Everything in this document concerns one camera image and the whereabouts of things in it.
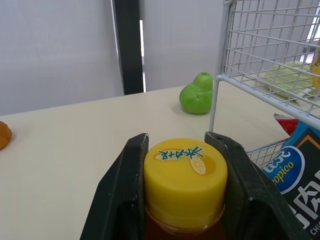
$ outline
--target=white table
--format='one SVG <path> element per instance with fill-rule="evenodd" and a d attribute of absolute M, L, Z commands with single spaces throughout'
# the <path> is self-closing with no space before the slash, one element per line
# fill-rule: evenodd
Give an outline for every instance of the white table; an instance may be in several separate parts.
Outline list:
<path fill-rule="evenodd" d="M 0 239 L 77 240 L 96 187 L 126 141 L 149 133 L 203 140 L 209 114 L 183 112 L 182 87 L 0 117 L 13 131 L 0 151 Z M 287 137 L 272 106 L 220 83 L 214 131 L 246 150 Z"/>

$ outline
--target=snack bag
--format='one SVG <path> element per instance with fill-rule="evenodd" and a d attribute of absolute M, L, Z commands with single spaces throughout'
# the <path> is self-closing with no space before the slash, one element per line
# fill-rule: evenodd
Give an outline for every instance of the snack bag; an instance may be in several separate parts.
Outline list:
<path fill-rule="evenodd" d="M 299 121 L 262 171 L 276 184 L 313 240 L 320 240 L 320 130 Z"/>
<path fill-rule="evenodd" d="M 294 133 L 299 122 L 298 119 L 292 118 L 290 116 L 283 116 L 276 113 L 273 116 L 274 119 L 277 120 L 277 122 L 281 125 L 283 130 L 285 130 L 285 132 L 289 134 L 289 136 L 291 136 Z"/>

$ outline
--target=bottle cap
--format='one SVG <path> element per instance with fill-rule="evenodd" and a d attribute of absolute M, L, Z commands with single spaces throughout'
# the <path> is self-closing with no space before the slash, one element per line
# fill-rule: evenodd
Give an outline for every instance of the bottle cap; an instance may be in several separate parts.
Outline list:
<path fill-rule="evenodd" d="M 144 160 L 146 209 L 174 228 L 205 228 L 223 214 L 227 175 L 224 157 L 211 145 L 188 138 L 163 141 Z"/>

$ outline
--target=white wire shelf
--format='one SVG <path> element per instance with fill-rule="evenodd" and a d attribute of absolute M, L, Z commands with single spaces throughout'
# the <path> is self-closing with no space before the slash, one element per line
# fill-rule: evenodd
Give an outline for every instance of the white wire shelf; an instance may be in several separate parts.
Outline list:
<path fill-rule="evenodd" d="M 310 69 L 319 18 L 319 0 L 224 0 L 210 131 L 219 81 L 320 129 L 320 90 L 311 81 L 320 73 Z"/>
<path fill-rule="evenodd" d="M 258 168 L 262 169 L 275 159 L 277 153 L 286 140 L 287 139 L 283 139 L 254 150 L 247 151 L 246 154 Z"/>

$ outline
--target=green fruit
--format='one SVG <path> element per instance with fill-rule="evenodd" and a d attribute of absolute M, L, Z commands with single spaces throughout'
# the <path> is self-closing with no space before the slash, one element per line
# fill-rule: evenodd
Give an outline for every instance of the green fruit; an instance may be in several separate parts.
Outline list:
<path fill-rule="evenodd" d="M 209 73 L 198 74 L 180 92 L 179 100 L 188 113 L 205 114 L 211 109 L 214 81 Z"/>

